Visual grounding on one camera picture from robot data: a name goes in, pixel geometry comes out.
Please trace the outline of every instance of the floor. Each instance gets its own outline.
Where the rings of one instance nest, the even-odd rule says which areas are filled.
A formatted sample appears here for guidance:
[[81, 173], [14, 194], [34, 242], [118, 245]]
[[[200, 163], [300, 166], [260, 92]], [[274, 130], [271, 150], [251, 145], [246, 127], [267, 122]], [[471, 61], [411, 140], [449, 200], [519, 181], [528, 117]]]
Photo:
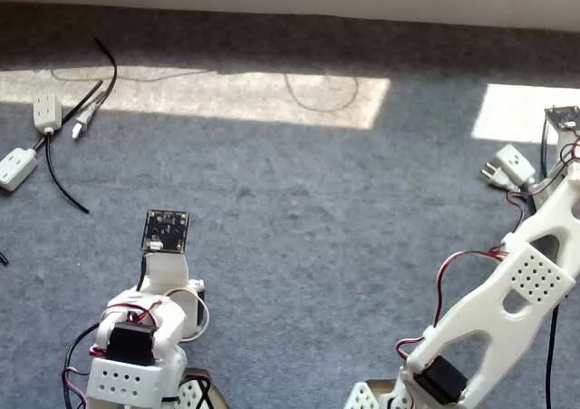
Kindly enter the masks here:
[[[91, 215], [67, 204], [42, 154], [0, 194], [0, 407], [63, 405], [66, 347], [136, 283], [148, 208], [192, 214], [188, 262], [211, 323], [188, 360], [232, 407], [342, 407], [354, 382], [396, 375], [393, 344], [430, 322], [439, 263], [512, 229], [482, 164], [505, 141], [536, 163], [542, 108], [580, 103], [578, 34], [0, 5], [0, 154], [37, 139], [36, 94], [68, 109], [111, 75], [95, 36], [121, 78], [79, 141], [66, 127], [53, 145]], [[452, 268], [446, 305], [490, 271]], [[555, 406], [580, 398], [565, 362], [576, 298], [560, 311]], [[482, 407], [541, 407], [546, 345], [543, 326]], [[473, 371], [477, 347], [450, 355]]]

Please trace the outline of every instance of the red wire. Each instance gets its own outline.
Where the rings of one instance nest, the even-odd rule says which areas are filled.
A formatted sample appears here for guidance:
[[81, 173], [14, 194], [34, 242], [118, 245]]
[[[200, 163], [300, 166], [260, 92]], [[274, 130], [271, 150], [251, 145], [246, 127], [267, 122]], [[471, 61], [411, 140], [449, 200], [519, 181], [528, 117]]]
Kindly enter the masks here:
[[423, 337], [420, 338], [403, 338], [401, 341], [399, 341], [396, 345], [395, 345], [395, 350], [397, 350], [397, 353], [399, 354], [400, 357], [402, 357], [403, 359], [407, 359], [407, 357], [409, 356], [409, 354], [403, 352], [401, 350], [401, 346], [404, 346], [406, 344], [414, 344], [414, 343], [419, 343], [423, 340]]
[[[483, 251], [479, 251], [479, 250], [467, 250], [467, 251], [455, 252], [453, 255], [451, 255], [450, 257], [445, 259], [443, 264], [441, 264], [439, 272], [437, 273], [437, 309], [435, 311], [435, 318], [433, 319], [433, 327], [435, 327], [439, 323], [441, 309], [443, 307], [443, 291], [442, 291], [441, 285], [442, 285], [443, 275], [445, 274], [445, 271], [450, 266], [450, 264], [455, 259], [463, 257], [465, 255], [479, 255], [481, 257], [489, 257], [489, 258], [496, 259], [497, 261], [501, 261], [508, 253], [506, 251], [499, 250], [500, 248], [501, 248], [501, 246], [496, 246], [494, 248], [491, 248], [488, 252], [483, 252]], [[409, 354], [407, 354], [406, 352], [401, 350], [401, 347], [405, 346], [406, 344], [420, 343], [422, 340], [423, 340], [423, 336], [421, 336], [419, 338], [404, 338], [395, 345], [395, 350], [397, 351], [397, 353], [399, 354], [399, 356], [401, 358], [407, 359]]]
[[457, 258], [463, 257], [465, 255], [479, 255], [481, 257], [489, 257], [496, 259], [497, 261], [501, 261], [503, 257], [506, 256], [506, 252], [482, 252], [479, 250], [468, 250], [468, 251], [461, 251], [456, 252], [451, 255], [449, 258], [441, 264], [439, 272], [437, 273], [437, 309], [435, 311], [435, 317], [433, 318], [433, 327], [435, 327], [439, 323], [441, 309], [443, 308], [443, 290], [442, 290], [442, 280], [445, 271], [450, 266], [450, 264]]
[[105, 311], [107, 309], [111, 309], [112, 307], [128, 307], [130, 309], [138, 309], [139, 311], [142, 311], [142, 313], [137, 316], [137, 321], [141, 321], [146, 315], [149, 315], [153, 324], [157, 326], [157, 321], [155, 320], [155, 317], [151, 314], [151, 309], [155, 307], [158, 304], [158, 302], [153, 303], [153, 305], [151, 305], [149, 309], [142, 307], [140, 305], [133, 305], [132, 303], [116, 303], [114, 305], [106, 307]]

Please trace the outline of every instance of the circuit board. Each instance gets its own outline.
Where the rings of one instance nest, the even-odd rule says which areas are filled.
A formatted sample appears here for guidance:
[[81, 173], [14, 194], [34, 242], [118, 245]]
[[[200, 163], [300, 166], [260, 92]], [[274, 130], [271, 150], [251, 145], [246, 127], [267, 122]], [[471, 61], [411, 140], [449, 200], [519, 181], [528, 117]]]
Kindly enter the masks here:
[[166, 209], [147, 212], [141, 250], [143, 252], [183, 253], [188, 237], [189, 213]]
[[580, 130], [580, 108], [553, 107], [545, 110], [547, 119], [558, 131]]

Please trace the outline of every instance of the gray carpet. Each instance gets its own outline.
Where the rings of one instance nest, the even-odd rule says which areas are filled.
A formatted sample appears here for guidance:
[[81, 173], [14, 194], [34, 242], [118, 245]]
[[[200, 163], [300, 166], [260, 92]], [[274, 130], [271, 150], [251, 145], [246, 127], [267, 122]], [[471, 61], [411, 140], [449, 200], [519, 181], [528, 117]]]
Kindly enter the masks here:
[[[515, 222], [477, 176], [502, 145], [470, 135], [487, 84], [580, 87], [573, 34], [70, 6], [0, 6], [0, 70], [104, 66], [95, 35], [121, 66], [329, 73], [391, 88], [370, 130], [115, 110], [78, 144], [65, 130], [53, 160], [91, 215], [67, 204], [44, 162], [0, 195], [11, 260], [0, 268], [2, 408], [63, 407], [65, 349], [136, 282], [147, 208], [193, 215], [188, 262], [206, 281], [211, 324], [188, 360], [232, 407], [342, 407], [355, 381], [396, 374], [393, 343], [431, 320], [439, 263]], [[0, 103], [2, 156], [34, 142], [31, 110]], [[519, 147], [537, 159], [536, 145]], [[448, 304], [489, 271], [468, 259], [451, 269]], [[580, 398], [577, 299], [561, 308], [555, 407]], [[542, 407], [546, 343], [543, 326], [482, 407]], [[467, 369], [476, 360], [471, 348], [453, 355]]]

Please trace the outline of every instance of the white plug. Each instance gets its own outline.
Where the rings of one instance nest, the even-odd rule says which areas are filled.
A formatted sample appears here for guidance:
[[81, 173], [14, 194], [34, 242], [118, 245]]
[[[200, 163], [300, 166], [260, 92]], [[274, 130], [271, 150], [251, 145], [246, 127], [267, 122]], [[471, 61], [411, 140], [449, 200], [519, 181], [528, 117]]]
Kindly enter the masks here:
[[0, 187], [16, 190], [36, 167], [36, 151], [16, 148], [0, 161]]
[[493, 164], [500, 167], [518, 187], [535, 182], [536, 169], [511, 144], [507, 144], [496, 153]]
[[56, 94], [34, 99], [34, 127], [41, 134], [52, 134], [63, 125], [63, 107]]
[[76, 123], [72, 127], [72, 138], [78, 139], [81, 135], [81, 132], [85, 132], [87, 126], [89, 126], [89, 122], [92, 120], [92, 117], [97, 112], [99, 108], [99, 100], [102, 97], [102, 93], [95, 96], [92, 104], [89, 105], [87, 108], [82, 110], [82, 112], [77, 116]]
[[481, 170], [481, 175], [489, 184], [494, 185], [499, 189], [505, 191], [519, 191], [519, 187], [514, 184], [501, 167], [494, 166], [490, 162], [486, 162], [485, 167]]

